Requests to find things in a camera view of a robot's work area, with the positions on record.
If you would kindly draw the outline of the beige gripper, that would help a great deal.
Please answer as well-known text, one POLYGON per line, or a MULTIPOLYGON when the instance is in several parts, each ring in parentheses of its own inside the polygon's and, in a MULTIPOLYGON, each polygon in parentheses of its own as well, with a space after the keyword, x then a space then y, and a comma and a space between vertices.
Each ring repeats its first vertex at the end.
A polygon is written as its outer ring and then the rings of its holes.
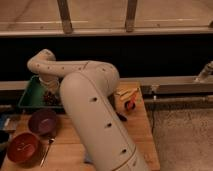
POLYGON ((59 79, 55 76, 40 76, 41 85, 52 94, 55 94, 59 89, 59 79))

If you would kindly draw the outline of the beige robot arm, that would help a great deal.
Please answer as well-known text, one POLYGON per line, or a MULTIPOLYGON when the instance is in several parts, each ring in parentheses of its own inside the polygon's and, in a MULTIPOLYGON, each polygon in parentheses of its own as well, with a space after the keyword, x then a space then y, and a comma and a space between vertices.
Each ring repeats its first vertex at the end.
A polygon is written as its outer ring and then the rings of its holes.
POLYGON ((48 49, 27 62, 57 92, 96 171, 150 171, 108 97, 119 83, 116 67, 100 61, 58 61, 48 49))

